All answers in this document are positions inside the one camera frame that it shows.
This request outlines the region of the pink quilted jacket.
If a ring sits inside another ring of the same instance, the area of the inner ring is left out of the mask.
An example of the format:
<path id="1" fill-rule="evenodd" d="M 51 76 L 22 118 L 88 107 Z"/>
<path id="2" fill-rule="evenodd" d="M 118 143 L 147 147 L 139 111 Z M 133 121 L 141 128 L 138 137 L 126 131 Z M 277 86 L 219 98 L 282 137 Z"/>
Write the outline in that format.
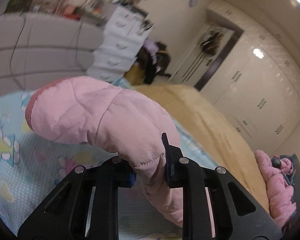
<path id="1" fill-rule="evenodd" d="M 62 144 L 89 144 L 117 153 L 141 178 L 148 201 L 169 221 L 183 224 L 183 193 L 165 182 L 165 147 L 179 147 L 169 113 L 130 89 L 88 76 L 58 80 L 37 90 L 25 110 L 30 129 Z"/>

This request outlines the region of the purple clothing pile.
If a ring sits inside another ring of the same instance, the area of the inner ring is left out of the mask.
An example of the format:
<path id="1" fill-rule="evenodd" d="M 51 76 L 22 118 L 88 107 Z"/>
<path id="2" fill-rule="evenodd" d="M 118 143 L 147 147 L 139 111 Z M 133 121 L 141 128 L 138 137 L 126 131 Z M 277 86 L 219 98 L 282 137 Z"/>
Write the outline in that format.
<path id="1" fill-rule="evenodd" d="M 147 53 L 149 53 L 149 55 L 151 56 L 153 64 L 156 64 L 157 52 L 159 51 L 159 47 L 157 46 L 157 44 L 148 37 L 143 43 L 143 48 L 145 48 Z"/>

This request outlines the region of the pink crumpled comforter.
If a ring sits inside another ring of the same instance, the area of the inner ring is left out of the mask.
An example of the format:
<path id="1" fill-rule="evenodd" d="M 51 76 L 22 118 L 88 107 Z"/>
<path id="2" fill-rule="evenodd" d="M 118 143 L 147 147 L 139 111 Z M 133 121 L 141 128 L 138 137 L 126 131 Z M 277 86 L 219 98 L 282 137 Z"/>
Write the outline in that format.
<path id="1" fill-rule="evenodd" d="M 255 158 L 266 184 L 270 215 L 283 229 L 297 210 L 293 202 L 294 186 L 291 180 L 296 172 L 294 163 L 289 156 L 271 159 L 262 150 L 255 151 Z"/>

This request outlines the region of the blue Hello Kitty sheet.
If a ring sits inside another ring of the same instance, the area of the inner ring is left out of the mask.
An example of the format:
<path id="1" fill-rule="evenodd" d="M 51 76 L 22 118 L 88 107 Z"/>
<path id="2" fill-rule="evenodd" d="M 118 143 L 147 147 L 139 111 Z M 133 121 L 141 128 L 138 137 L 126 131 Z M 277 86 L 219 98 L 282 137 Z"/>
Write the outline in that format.
<path id="1" fill-rule="evenodd" d="M 16 235 L 42 200 L 76 166 L 100 166 L 111 154 L 90 145 L 65 145 L 28 127 L 25 108 L 32 92 L 0 97 L 0 219 Z M 141 181 L 119 189 L 119 239 L 181 239 L 182 230 L 145 198 Z"/>

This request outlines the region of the tan bed blanket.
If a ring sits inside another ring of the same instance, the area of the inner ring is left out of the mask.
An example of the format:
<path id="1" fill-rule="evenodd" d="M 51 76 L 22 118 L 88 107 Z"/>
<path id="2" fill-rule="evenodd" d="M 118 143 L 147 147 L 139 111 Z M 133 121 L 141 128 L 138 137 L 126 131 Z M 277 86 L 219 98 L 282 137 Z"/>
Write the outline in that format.
<path id="1" fill-rule="evenodd" d="M 265 210 L 269 209 L 266 184 L 253 151 L 206 98 L 195 88 L 174 85 L 164 77 L 146 85 L 137 64 L 124 77 L 138 92 L 166 109 L 218 165 L 225 167 Z"/>

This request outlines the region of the white wardrobe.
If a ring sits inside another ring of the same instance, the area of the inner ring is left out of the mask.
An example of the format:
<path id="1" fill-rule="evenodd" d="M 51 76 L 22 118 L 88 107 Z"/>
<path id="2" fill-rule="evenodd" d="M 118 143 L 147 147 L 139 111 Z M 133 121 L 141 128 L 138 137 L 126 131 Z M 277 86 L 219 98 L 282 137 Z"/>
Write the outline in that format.
<path id="1" fill-rule="evenodd" d="M 300 121 L 300 69 L 264 27 L 223 0 L 210 15 L 243 31 L 202 94 L 253 150 L 274 153 Z"/>

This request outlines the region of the black backpack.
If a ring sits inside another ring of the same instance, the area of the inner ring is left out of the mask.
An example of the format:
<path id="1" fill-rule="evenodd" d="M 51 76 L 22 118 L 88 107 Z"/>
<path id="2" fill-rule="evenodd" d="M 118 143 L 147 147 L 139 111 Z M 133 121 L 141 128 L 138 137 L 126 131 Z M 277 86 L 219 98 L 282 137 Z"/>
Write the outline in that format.
<path id="1" fill-rule="evenodd" d="M 137 54 L 136 61 L 139 63 L 140 68 L 144 71 L 143 82 L 147 85 L 151 85 L 155 77 L 158 75 L 171 77 L 171 74 L 166 74 L 166 69 L 171 61 L 171 56 L 168 53 L 167 46 L 160 41 L 156 42 L 156 44 L 159 47 L 156 64 L 153 64 L 151 56 L 147 53 L 143 46 Z"/>

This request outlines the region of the grey low desk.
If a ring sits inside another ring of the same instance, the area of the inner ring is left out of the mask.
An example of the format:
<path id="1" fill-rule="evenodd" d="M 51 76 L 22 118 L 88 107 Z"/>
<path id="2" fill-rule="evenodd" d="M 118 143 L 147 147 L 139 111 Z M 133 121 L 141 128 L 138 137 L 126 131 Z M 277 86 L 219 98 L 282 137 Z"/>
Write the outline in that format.
<path id="1" fill-rule="evenodd" d="M 43 13 L 0 16 L 0 96 L 84 75 L 104 42 L 91 24 Z"/>

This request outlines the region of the white drawer cabinet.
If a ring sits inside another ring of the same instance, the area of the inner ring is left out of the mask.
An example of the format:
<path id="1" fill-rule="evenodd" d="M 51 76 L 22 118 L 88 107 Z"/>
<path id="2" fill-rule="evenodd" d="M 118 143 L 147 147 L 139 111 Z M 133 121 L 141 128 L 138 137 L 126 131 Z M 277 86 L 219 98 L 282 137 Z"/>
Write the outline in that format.
<path id="1" fill-rule="evenodd" d="M 104 42 L 94 51 L 94 64 L 86 74 L 98 80 L 114 82 L 123 77 L 136 61 L 153 23 L 139 12 L 115 4 L 105 4 L 102 14 Z"/>

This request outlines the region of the round wall clock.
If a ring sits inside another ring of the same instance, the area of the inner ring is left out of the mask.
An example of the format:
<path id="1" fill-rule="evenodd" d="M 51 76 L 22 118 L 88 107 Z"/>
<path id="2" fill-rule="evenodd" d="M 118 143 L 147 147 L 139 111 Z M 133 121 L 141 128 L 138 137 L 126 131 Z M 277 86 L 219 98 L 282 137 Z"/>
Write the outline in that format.
<path id="1" fill-rule="evenodd" d="M 189 7 L 193 8 L 197 5 L 198 0 L 189 0 Z"/>

